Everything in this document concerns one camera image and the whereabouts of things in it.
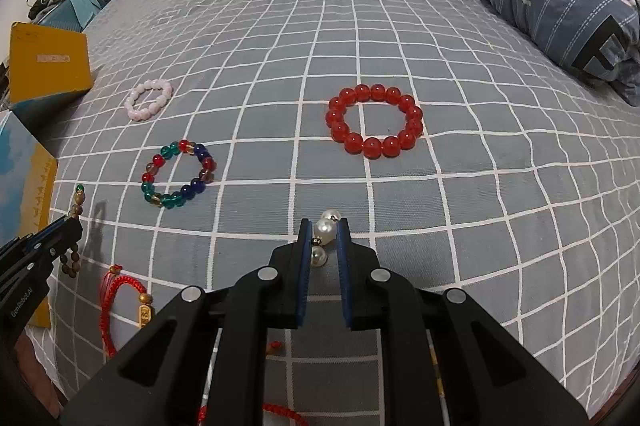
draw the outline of red string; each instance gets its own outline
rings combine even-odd
[[[280,415],[281,417],[287,417],[289,419],[293,419],[300,426],[309,426],[309,423],[305,420],[304,417],[302,417],[302,415],[294,412],[293,410],[290,410],[289,408],[286,408],[286,406],[280,406],[277,404],[264,402],[262,403],[262,409],[269,413],[273,413],[274,415]],[[198,413],[198,424],[203,423],[206,416],[207,416],[207,407],[203,406],[202,408],[200,408],[200,412]]]
[[[146,287],[137,279],[133,278],[133,276],[120,274],[120,271],[122,270],[121,265],[113,265],[113,267],[115,268],[115,272],[112,272],[112,270],[109,269],[107,274],[102,278],[102,283],[100,284],[100,307],[102,308],[102,312],[100,312],[99,325],[100,333],[102,334],[102,341],[109,358],[116,355],[116,347],[113,345],[113,341],[111,340],[109,316],[113,300],[116,297],[116,292],[122,285],[131,285],[140,294],[146,293]]]
[[[109,358],[112,358],[116,355],[116,347],[113,345],[113,341],[111,340],[109,317],[109,312],[111,311],[113,300],[116,297],[116,292],[122,285],[131,285],[140,294],[146,293],[146,287],[142,285],[137,279],[133,278],[133,276],[120,274],[120,271],[122,270],[121,265],[113,265],[112,267],[114,269],[109,269],[107,271],[107,274],[105,274],[102,278],[99,292],[100,307],[102,308],[102,312],[100,313],[100,332],[102,333],[102,341],[104,342],[104,346],[107,349],[107,355],[109,356]],[[268,349],[278,350],[281,347],[282,342],[274,341],[269,344]],[[275,415],[293,419],[300,426],[308,426],[308,423],[302,417],[302,415],[294,412],[289,408],[286,408],[285,406],[265,402],[262,404],[262,409]],[[202,406],[198,413],[198,424],[204,422],[206,416],[207,407]]]

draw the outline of red string bracelet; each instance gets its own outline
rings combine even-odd
[[[102,335],[104,348],[107,351],[107,356],[110,359],[116,355],[116,347],[113,345],[113,341],[111,340],[109,312],[111,311],[113,300],[116,297],[116,292],[122,285],[131,285],[140,293],[140,296],[138,296],[138,300],[140,300],[138,325],[140,327],[144,327],[153,317],[153,308],[151,307],[153,298],[151,294],[148,294],[146,292],[146,287],[137,279],[133,278],[133,276],[121,275],[121,270],[121,265],[112,265],[107,271],[107,274],[102,278],[99,292],[100,308],[102,309],[100,312],[99,323],[100,333]]]
[[[353,106],[356,101],[386,101],[388,104],[397,105],[400,112],[405,114],[406,125],[398,135],[390,135],[382,142],[377,137],[369,137],[364,140],[359,133],[350,132],[349,125],[344,122],[344,114],[348,106]],[[415,145],[415,140],[422,135],[424,125],[422,123],[422,109],[415,106],[415,99],[409,95],[403,95],[395,86],[385,88],[376,83],[369,87],[357,85],[354,88],[343,88],[340,94],[329,100],[329,110],[324,116],[326,125],[331,129],[331,137],[335,142],[344,143],[344,149],[351,154],[363,152],[367,159],[377,159],[382,154],[385,157],[398,157],[401,150],[410,150]]]
[[[279,350],[282,347],[282,342],[274,341],[267,345],[267,356],[274,354],[276,350]],[[289,419],[293,419],[300,426],[309,426],[308,422],[305,420],[302,415],[294,412],[292,409],[287,408],[286,406],[280,406],[278,404],[271,404],[270,402],[263,402],[262,409],[269,413],[273,413],[274,415],[280,415],[281,417],[287,417]],[[200,408],[200,412],[198,414],[198,424],[204,422],[205,417],[207,416],[207,406],[202,406]]]
[[[99,291],[100,308],[102,309],[102,312],[100,313],[100,332],[102,334],[102,341],[104,342],[105,349],[107,350],[107,356],[110,359],[116,355],[116,347],[113,345],[113,341],[111,340],[109,312],[111,311],[111,306],[113,305],[116,292],[121,286],[131,285],[140,293],[140,296],[138,297],[141,303],[140,310],[138,312],[138,324],[140,327],[148,324],[153,317],[153,309],[150,306],[153,301],[151,294],[146,292],[146,287],[142,285],[139,280],[133,278],[133,276],[121,275],[121,271],[121,265],[112,265],[102,278]],[[282,343],[280,341],[271,342],[267,345],[265,354],[267,356],[274,354],[281,347]],[[269,413],[293,419],[300,426],[308,426],[308,423],[300,414],[286,408],[285,406],[265,402],[262,405],[262,409]],[[198,424],[204,421],[206,415],[207,407],[202,406],[198,413]]]

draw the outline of gray checkered bedsheet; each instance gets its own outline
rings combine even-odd
[[[579,85],[481,0],[114,0],[87,34],[95,86],[42,136],[59,159],[51,218],[74,184],[87,193],[82,272],[56,269],[54,327],[33,333],[67,393],[103,364],[97,291],[111,263],[161,308],[186,284],[233,284],[327,208],[416,286],[464,287],[590,414],[636,362],[638,111]],[[148,78],[175,95],[131,122],[122,104]],[[358,81],[422,103],[415,149],[369,162],[330,140],[326,101]],[[346,119],[379,136],[403,123],[384,104]],[[140,174],[184,136],[209,147],[216,181],[158,210]],[[156,185],[198,170],[182,156]],[[116,345],[136,309],[122,289]],[[272,335],[286,348],[269,358],[266,400],[313,425],[382,424],[380,339],[345,332],[333,251],[311,273],[305,326]]]

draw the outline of red bead bracelet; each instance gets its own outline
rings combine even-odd
[[[347,107],[353,106],[357,101],[369,100],[397,105],[400,112],[405,114],[406,126],[397,136],[390,135],[380,142],[377,137],[364,140],[359,133],[350,132],[349,125],[344,122]],[[344,149],[349,153],[363,152],[368,159],[377,159],[383,154],[385,157],[397,157],[401,150],[413,148],[415,140],[424,131],[422,109],[415,105],[414,98],[403,95],[395,86],[385,88],[379,83],[371,87],[360,84],[355,88],[343,88],[337,97],[329,100],[329,110],[324,120],[331,129],[331,137],[335,142],[344,143]]]

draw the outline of yellow box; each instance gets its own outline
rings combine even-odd
[[[16,22],[9,44],[11,110],[30,130],[93,86],[86,35]]]
[[[47,226],[57,168],[14,114],[0,112],[0,246]],[[30,323],[50,327],[46,299]]]

